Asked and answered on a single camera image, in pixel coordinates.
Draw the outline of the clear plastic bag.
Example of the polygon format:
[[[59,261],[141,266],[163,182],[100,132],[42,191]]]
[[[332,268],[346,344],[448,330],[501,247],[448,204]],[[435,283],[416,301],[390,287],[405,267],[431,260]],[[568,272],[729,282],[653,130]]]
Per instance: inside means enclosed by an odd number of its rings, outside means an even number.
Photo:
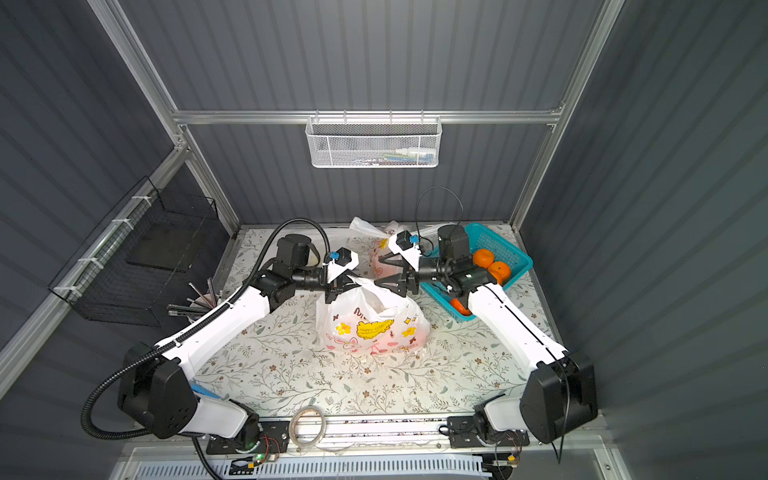
[[[330,303],[315,304],[319,340],[330,351],[356,356],[393,354],[423,347],[431,324],[419,305],[373,281],[354,280],[355,287]]]

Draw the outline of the cartoon printed plastic bag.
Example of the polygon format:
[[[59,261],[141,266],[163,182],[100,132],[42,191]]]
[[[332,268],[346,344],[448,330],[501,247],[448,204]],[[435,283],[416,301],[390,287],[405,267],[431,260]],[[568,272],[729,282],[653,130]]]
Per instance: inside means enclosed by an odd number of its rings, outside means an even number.
[[[391,252],[388,242],[393,235],[402,231],[418,235],[421,238],[420,249],[423,254],[427,254],[435,248],[433,242],[437,240],[437,230],[439,227],[442,227],[442,224],[427,226],[418,233],[414,223],[406,224],[390,221],[386,225],[377,226],[359,217],[354,217],[349,225],[349,229],[355,235],[372,241],[371,246],[367,248],[367,256],[373,270],[372,277],[376,279],[388,277],[399,272],[397,267],[380,261],[381,256]]]

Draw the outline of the teal plastic basket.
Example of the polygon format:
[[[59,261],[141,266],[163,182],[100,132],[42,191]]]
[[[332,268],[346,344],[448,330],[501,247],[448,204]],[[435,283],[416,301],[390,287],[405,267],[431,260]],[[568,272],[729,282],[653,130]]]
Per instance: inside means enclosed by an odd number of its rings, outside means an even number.
[[[480,223],[466,224],[464,230],[468,235],[469,249],[472,254],[479,249],[489,250],[494,254],[496,261],[505,263],[510,268],[510,277],[502,286],[506,294],[509,294],[513,285],[533,267],[533,260],[496,230]],[[443,307],[456,322],[476,319],[474,315],[463,315],[456,310],[450,304],[452,298],[441,284],[422,283],[420,290]]]

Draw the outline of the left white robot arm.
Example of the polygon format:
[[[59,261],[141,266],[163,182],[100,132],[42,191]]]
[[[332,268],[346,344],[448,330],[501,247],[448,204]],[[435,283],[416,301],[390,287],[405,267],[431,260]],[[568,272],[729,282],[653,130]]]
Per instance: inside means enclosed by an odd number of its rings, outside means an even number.
[[[208,434],[252,447],[261,435],[258,415],[236,401],[196,392],[192,382],[221,348],[297,291],[321,291],[334,300],[354,288],[349,274],[359,264],[356,253],[341,247],[310,265],[312,248],[309,237],[286,235],[276,255],[218,307],[154,347],[132,349],[125,361],[135,367],[120,379],[118,408],[160,439]]]

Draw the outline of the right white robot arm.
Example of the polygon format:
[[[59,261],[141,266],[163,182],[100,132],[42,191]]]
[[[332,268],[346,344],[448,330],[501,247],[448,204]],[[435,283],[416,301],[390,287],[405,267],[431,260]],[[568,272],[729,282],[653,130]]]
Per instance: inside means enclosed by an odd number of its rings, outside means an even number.
[[[401,271],[377,280],[377,285],[403,296],[426,283],[441,284],[492,331],[526,375],[519,398],[500,395],[476,406],[480,437],[525,431],[540,442],[553,443],[597,417],[591,359],[569,353],[514,305],[501,280],[475,263],[464,228],[440,227],[434,256],[423,254],[419,237],[408,231],[392,235],[387,246],[381,262]]]

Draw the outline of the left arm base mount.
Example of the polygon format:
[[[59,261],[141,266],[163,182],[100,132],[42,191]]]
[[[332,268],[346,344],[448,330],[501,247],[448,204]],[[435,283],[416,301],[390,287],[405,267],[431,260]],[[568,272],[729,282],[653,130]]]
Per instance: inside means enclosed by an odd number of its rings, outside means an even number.
[[[208,455],[278,455],[287,451],[289,438],[288,421],[247,421],[234,438],[214,437],[208,441]]]

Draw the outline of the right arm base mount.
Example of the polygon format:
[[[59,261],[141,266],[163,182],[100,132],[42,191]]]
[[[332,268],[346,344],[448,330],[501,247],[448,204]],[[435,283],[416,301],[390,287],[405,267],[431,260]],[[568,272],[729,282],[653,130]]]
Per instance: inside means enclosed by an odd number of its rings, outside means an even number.
[[[526,430],[497,431],[478,415],[450,416],[438,426],[438,432],[448,438],[453,449],[509,447],[521,450],[530,445]]]

